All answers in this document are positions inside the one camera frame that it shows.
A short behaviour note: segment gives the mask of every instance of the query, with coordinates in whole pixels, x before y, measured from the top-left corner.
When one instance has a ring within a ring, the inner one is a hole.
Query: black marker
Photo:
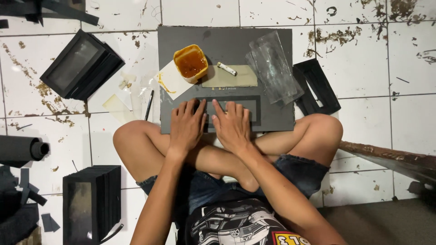
[[[150,113],[151,101],[153,100],[153,94],[154,94],[154,90],[151,91],[150,100],[148,101],[147,112],[145,113],[145,120],[146,121],[148,120],[148,114]]]

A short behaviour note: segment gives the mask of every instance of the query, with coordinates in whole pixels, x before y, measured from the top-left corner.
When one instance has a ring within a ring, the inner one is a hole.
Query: glue container
[[[174,63],[185,81],[192,84],[208,73],[206,56],[195,44],[175,52]]]

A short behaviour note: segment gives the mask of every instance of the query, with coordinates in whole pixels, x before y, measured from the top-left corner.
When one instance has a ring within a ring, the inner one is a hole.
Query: hand
[[[194,105],[197,99],[180,103],[178,108],[171,112],[171,132],[169,149],[187,154],[192,150],[203,135],[206,114],[203,114],[206,100],[203,99],[194,114]]]
[[[250,143],[250,111],[241,104],[233,101],[225,105],[227,114],[224,113],[215,99],[212,100],[216,115],[212,115],[212,122],[221,144],[236,154],[242,147]]]

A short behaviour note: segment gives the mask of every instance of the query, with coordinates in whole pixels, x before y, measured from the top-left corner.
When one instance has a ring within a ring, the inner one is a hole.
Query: foot
[[[239,184],[242,188],[244,188],[246,191],[249,192],[255,192],[257,189],[259,189],[259,183],[257,183],[257,180],[254,178],[250,170],[245,167],[244,170],[239,172],[238,177],[235,178],[238,180]]]

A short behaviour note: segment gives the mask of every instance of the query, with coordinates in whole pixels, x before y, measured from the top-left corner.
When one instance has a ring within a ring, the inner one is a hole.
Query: plastic bag
[[[286,105],[304,94],[292,75],[277,31],[250,42],[249,45],[251,52],[245,59],[265,86],[271,104],[281,100]]]

